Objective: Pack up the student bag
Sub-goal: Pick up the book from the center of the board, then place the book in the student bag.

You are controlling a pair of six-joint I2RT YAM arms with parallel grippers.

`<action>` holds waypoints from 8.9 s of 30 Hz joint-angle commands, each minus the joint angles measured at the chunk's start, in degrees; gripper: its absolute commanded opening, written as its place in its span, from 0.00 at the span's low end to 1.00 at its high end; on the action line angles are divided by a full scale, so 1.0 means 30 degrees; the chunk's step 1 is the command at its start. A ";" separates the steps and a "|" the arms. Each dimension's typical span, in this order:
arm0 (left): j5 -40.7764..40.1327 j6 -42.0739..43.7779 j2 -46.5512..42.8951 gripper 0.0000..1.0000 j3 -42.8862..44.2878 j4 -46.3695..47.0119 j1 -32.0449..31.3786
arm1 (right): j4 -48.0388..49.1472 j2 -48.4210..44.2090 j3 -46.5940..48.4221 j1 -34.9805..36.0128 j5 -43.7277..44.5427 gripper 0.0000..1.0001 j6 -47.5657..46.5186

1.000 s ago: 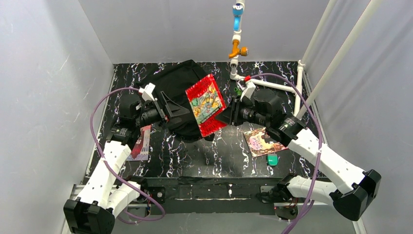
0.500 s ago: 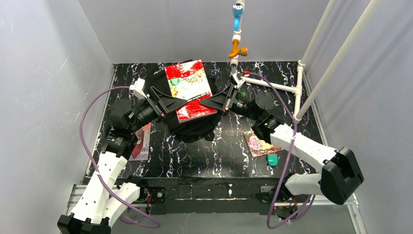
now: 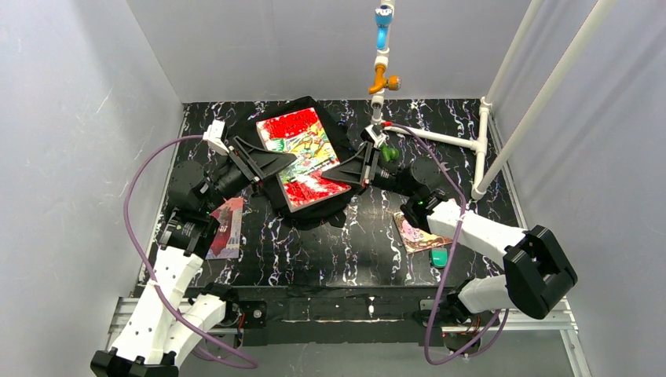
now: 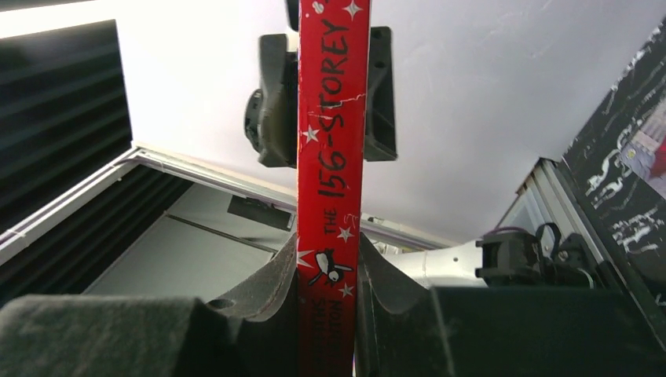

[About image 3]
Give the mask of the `black backpack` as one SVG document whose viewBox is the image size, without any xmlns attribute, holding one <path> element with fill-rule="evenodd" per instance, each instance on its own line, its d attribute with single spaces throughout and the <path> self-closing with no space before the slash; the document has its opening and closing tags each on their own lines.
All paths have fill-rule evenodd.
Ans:
<svg viewBox="0 0 666 377">
<path fill-rule="evenodd" d="M 275 212 L 300 229 L 328 223 L 341 228 L 354 196 L 350 185 L 322 173 L 352 157 L 357 149 L 346 129 L 310 96 L 288 101 L 254 117 L 246 113 L 230 127 L 240 137 L 269 152 L 291 153 L 296 160 L 263 183 Z"/>
</svg>

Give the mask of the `red Treehouse paperback book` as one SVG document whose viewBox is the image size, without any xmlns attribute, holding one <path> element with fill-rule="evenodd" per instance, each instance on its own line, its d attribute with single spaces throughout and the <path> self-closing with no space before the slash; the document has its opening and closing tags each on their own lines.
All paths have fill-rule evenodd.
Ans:
<svg viewBox="0 0 666 377">
<path fill-rule="evenodd" d="M 297 156 L 278 173 L 280 187 L 291 212 L 340 196 L 351 187 L 329 181 L 321 174 L 340 164 L 316 110 L 304 108 L 256 122 L 265 149 Z"/>
</svg>

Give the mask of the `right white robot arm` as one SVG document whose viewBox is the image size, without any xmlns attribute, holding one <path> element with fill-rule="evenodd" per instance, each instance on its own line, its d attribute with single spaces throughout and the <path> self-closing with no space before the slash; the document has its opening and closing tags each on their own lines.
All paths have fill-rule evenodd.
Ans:
<svg viewBox="0 0 666 377">
<path fill-rule="evenodd" d="M 503 225 L 464 210 L 440 192 L 446 170 L 425 156 L 399 167 L 366 141 L 354 156 L 322 176 L 359 191 L 372 185 L 408 197 L 401 212 L 412 227 L 456 240 L 502 267 L 501 275 L 466 280 L 449 292 L 438 309 L 447 320 L 462 323 L 496 309 L 517 309 L 544 319 L 578 282 L 554 233 L 541 225 Z"/>
</svg>

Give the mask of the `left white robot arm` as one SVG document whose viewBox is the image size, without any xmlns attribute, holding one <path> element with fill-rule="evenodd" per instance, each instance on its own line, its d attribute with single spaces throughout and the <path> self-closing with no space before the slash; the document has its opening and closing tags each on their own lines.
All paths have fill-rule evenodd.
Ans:
<svg viewBox="0 0 666 377">
<path fill-rule="evenodd" d="M 239 367 L 258 365 L 240 351 L 246 314 L 235 288 L 210 283 L 189 300 L 187 310 L 179 306 L 218 232 L 214 211 L 246 187 L 276 176 L 295 156 L 265 150 L 240 137 L 228 142 L 206 137 L 206 142 L 224 158 L 219 176 L 211 177 L 195 160 L 173 168 L 159 250 L 154 260 L 140 252 L 149 282 L 119 336 L 93 355 L 90 367 L 97 376 L 176 376 L 187 356 L 200 351 L 200 342 L 211 340 L 210 332 L 218 325 L 231 330 L 233 341 L 226 351 L 239 358 Z"/>
</svg>

